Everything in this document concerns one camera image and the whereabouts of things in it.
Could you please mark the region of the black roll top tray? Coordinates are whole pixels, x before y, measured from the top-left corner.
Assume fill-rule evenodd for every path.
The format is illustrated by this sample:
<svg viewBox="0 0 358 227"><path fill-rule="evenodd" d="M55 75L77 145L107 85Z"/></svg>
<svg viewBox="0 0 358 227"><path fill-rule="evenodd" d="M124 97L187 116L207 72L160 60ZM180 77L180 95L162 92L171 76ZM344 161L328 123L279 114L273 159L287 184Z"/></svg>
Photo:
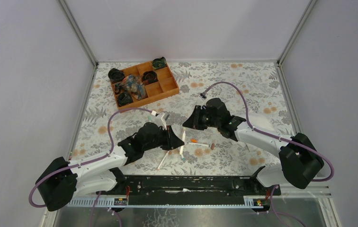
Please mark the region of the black roll top tray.
<svg viewBox="0 0 358 227"><path fill-rule="evenodd" d="M151 62L153 70L160 70L167 67L167 62L165 57L156 58Z"/></svg>

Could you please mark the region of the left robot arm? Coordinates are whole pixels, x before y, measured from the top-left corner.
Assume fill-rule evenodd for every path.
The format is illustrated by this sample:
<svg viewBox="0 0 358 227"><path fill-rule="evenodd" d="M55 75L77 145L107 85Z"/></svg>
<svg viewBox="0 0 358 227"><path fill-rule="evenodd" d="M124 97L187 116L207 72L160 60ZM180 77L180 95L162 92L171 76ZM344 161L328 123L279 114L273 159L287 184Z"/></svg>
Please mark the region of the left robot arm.
<svg viewBox="0 0 358 227"><path fill-rule="evenodd" d="M122 190L125 176L119 170L141 159L154 148L173 150L184 145L171 126L147 122L138 132L118 142L112 151L88 158L67 161L54 159L36 181L44 207L56 211L74 197L99 192Z"/></svg>

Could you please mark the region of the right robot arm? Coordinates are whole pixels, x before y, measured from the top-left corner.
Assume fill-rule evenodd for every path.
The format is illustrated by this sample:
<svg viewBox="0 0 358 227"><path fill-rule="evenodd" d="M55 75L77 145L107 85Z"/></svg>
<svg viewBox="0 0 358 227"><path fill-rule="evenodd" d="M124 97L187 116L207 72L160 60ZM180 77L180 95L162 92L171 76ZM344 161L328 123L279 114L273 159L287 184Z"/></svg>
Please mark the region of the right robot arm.
<svg viewBox="0 0 358 227"><path fill-rule="evenodd" d="M261 127L251 127L245 117L230 114L220 98L210 99L203 106L196 105L182 125L200 131L216 128L227 139L254 145L278 157L278 165L263 166L253 174L264 187L290 183L305 189L324 166L306 135L282 136L263 131Z"/></svg>

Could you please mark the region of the white pen with label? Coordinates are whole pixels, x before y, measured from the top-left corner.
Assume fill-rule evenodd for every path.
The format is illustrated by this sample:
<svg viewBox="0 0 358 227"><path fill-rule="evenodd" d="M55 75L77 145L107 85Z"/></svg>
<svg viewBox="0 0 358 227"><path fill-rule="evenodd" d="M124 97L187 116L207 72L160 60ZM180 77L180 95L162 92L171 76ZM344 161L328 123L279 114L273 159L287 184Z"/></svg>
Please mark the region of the white pen with label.
<svg viewBox="0 0 358 227"><path fill-rule="evenodd" d="M203 144L203 143L194 143L194 142L189 142L189 145L194 145L194 146L200 146L200 147L209 147L208 144Z"/></svg>

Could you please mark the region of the black roll bottom tray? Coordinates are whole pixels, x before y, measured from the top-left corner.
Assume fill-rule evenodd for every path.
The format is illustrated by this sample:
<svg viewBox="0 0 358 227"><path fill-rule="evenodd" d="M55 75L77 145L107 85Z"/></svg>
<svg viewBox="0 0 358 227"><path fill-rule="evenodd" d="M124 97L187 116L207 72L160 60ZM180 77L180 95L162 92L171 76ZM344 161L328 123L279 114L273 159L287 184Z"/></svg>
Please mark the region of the black roll bottom tray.
<svg viewBox="0 0 358 227"><path fill-rule="evenodd" d="M132 95L129 92L123 92L116 98L119 106L125 106L133 103Z"/></svg>

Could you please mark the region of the orange wooden divided tray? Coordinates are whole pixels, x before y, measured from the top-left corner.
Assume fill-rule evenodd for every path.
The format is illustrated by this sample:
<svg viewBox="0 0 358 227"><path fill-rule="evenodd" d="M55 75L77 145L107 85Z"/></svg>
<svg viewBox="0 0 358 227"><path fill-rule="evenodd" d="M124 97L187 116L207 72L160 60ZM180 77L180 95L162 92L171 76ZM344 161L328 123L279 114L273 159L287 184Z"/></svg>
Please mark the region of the orange wooden divided tray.
<svg viewBox="0 0 358 227"><path fill-rule="evenodd" d="M115 85L115 83L114 84L111 83L115 102L116 102L119 110L122 110L125 108L141 107L141 106L144 106L144 105L156 102L156 101L160 101L162 99L165 99L167 97L170 97L170 96L173 96L173 95L176 95L179 93L179 86L178 86L169 66L167 65L167 67L160 69L160 70L153 70L153 68L151 66L151 62L152 61L147 61L147 62L140 63L140 64L137 64L137 65L125 68L125 69L119 69L124 72L125 77L129 76L130 74L139 75L142 77L144 72L152 70L157 73L157 78L158 78L158 82L155 82L155 83L152 83L149 85L144 84L146 93L148 96L147 98L142 99L142 100L137 100L132 96L133 103L125 105L125 106L119 106L116 98L119 94L126 92L126 91L120 90L120 92L118 92L118 93L114 92L113 86Z"/></svg>

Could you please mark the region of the white pen orange tip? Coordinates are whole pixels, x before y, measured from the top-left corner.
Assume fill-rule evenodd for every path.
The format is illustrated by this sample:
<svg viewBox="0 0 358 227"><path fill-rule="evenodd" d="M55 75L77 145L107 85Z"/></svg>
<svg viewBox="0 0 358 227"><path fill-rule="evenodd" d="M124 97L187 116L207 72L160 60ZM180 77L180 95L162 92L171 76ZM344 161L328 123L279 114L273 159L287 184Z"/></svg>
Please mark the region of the white pen orange tip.
<svg viewBox="0 0 358 227"><path fill-rule="evenodd" d="M160 161L159 165L157 166L157 171L160 170L160 168L161 168L163 162L165 161L165 159L167 158L168 155L169 155L169 151L167 151L167 152L164 154L162 160Z"/></svg>

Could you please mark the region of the black roll middle tray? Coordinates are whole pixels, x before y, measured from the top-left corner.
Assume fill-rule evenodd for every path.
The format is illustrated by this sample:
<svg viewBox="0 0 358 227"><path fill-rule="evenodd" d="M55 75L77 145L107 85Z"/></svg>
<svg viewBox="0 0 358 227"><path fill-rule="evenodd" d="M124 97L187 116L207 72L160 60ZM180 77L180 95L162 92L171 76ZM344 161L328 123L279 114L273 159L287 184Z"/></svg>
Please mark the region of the black roll middle tray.
<svg viewBox="0 0 358 227"><path fill-rule="evenodd" d="M155 71L146 71L142 75L142 82L145 85L149 85L155 82L158 82L157 73Z"/></svg>

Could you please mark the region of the colourful crumpled wrapper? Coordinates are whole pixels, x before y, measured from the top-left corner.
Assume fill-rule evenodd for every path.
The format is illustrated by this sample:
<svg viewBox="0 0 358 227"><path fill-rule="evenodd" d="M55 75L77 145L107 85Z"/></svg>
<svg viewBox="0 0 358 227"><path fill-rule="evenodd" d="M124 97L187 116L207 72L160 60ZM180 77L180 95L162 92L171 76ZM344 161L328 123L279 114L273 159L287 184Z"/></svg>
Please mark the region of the colourful crumpled wrapper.
<svg viewBox="0 0 358 227"><path fill-rule="evenodd" d="M142 82L142 78L139 75L130 74L122 81L117 82L113 86L114 92L118 93L120 90L129 92L135 99L142 100L147 98L145 85Z"/></svg>

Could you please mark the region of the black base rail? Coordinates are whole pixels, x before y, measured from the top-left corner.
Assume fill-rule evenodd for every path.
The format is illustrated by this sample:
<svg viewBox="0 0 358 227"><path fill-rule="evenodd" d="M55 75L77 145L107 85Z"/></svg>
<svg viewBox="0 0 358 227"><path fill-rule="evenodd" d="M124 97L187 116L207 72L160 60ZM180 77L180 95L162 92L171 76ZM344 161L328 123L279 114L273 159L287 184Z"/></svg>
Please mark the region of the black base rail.
<svg viewBox="0 0 358 227"><path fill-rule="evenodd" d="M258 200L280 195L252 176L127 175L118 173L117 185L102 195L122 195L129 205L226 206L246 205L246 196Z"/></svg>

